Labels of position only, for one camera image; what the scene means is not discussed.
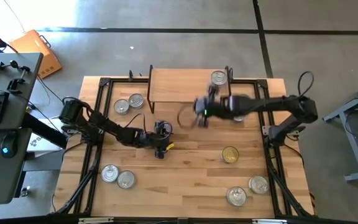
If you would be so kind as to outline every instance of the black desk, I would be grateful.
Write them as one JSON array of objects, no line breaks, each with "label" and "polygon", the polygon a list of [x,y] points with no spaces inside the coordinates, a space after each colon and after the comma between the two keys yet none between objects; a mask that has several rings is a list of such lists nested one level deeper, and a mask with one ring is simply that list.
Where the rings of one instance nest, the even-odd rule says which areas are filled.
[{"label": "black desk", "polygon": [[[31,72],[24,77],[25,83],[19,85],[19,89],[22,92],[21,97],[13,94],[9,95],[7,107],[0,124],[0,145],[2,138],[9,130],[18,129],[19,133],[17,154],[13,158],[6,159],[0,153],[0,203],[9,203],[14,196],[17,196],[24,180],[23,166],[31,132],[62,148],[66,147],[67,142],[64,134],[48,127],[25,112],[27,100],[30,99],[37,79],[42,54],[0,54],[0,60],[5,64],[9,64],[10,60],[15,60],[19,66],[25,65],[31,69]],[[7,67],[5,70],[0,70],[0,90],[6,90],[9,81],[20,76],[21,71],[15,68]]]}]

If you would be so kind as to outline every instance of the computer mouse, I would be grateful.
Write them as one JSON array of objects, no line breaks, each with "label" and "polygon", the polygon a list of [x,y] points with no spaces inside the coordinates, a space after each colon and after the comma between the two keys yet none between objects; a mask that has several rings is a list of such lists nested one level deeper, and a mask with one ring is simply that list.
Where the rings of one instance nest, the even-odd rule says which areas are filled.
[{"label": "computer mouse", "polygon": [[17,132],[9,131],[2,139],[1,154],[4,158],[12,158],[17,152]]}]

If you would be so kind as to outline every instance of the orange box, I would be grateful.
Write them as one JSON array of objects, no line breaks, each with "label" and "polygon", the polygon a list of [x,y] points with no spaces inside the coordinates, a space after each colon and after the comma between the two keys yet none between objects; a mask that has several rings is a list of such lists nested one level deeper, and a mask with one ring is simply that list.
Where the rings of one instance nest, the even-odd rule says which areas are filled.
[{"label": "orange box", "polygon": [[10,40],[9,44],[20,53],[41,52],[44,55],[38,72],[41,78],[45,78],[62,68],[62,65],[50,50],[49,42],[35,30],[27,31],[23,36]]}]

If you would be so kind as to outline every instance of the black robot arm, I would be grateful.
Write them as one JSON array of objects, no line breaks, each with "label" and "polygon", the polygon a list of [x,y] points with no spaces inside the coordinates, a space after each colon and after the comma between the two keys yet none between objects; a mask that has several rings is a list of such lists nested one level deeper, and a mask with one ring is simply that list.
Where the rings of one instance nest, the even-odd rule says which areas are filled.
[{"label": "black robot arm", "polygon": [[208,97],[198,98],[194,111],[199,116],[198,126],[208,127],[208,118],[216,116],[221,119],[234,119],[254,111],[289,111],[291,115],[279,125],[269,127],[268,136],[271,144],[283,145],[285,136],[302,123],[317,120],[316,104],[305,96],[282,96],[263,100],[251,99],[244,95],[231,95],[215,101],[218,88],[211,86]]},{"label": "black robot arm", "polygon": [[[84,108],[89,120],[86,120],[83,116]],[[64,129],[81,132],[81,142],[91,145],[97,143],[100,129],[115,136],[117,141],[125,146],[155,148],[155,156],[159,159],[164,158],[164,153],[171,144],[169,135],[172,130],[167,131],[164,125],[161,125],[167,122],[157,121],[154,128],[155,132],[146,132],[140,128],[122,127],[104,117],[99,111],[92,110],[85,102],[75,98],[65,102],[59,119],[63,124],[66,124],[63,127]]]}]

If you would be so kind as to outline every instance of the gray floor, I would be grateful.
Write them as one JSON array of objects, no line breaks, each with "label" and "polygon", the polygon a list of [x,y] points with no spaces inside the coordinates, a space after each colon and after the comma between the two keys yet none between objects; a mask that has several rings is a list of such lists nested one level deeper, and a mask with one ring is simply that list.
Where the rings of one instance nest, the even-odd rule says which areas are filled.
[{"label": "gray floor", "polygon": [[[130,1],[7,1],[25,29],[44,26],[158,27],[255,29],[251,0],[130,0]],[[39,5],[44,14],[39,16]],[[265,29],[358,30],[358,0],[259,0]],[[0,1],[0,35],[20,34],[20,26]],[[77,96],[84,75],[147,74],[157,68],[220,68],[230,65],[235,77],[265,77],[258,35],[254,34],[112,34],[42,33],[63,65],[45,79],[60,96]],[[287,93],[297,94],[296,83],[305,70],[315,74],[308,95],[320,116],[330,113],[358,90],[358,36],[267,35],[275,78],[284,78]],[[47,106],[37,85],[31,99],[47,116],[60,112],[52,98]],[[358,172],[346,135],[337,122],[308,125],[300,138],[316,214],[324,218],[358,221],[358,181],[343,175]],[[0,205],[0,218],[46,214],[57,173],[29,173],[35,189],[28,198]]]}]

